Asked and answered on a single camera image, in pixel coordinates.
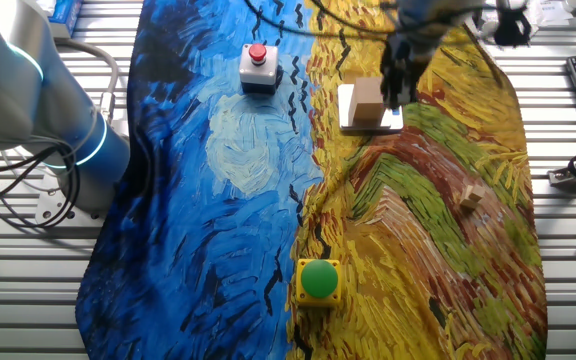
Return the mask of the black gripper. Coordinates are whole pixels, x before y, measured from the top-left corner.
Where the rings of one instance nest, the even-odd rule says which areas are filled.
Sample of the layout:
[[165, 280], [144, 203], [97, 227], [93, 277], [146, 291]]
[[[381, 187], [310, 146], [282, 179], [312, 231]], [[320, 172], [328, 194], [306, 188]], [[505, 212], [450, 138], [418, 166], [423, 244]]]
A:
[[[380, 64], [380, 89], [387, 106], [399, 108], [415, 102], [415, 82], [410, 76], [419, 77], [422, 68], [411, 60], [411, 55], [412, 47], [406, 39], [397, 34], [387, 36]], [[400, 76], [398, 88], [394, 74], [396, 70], [404, 72]]]

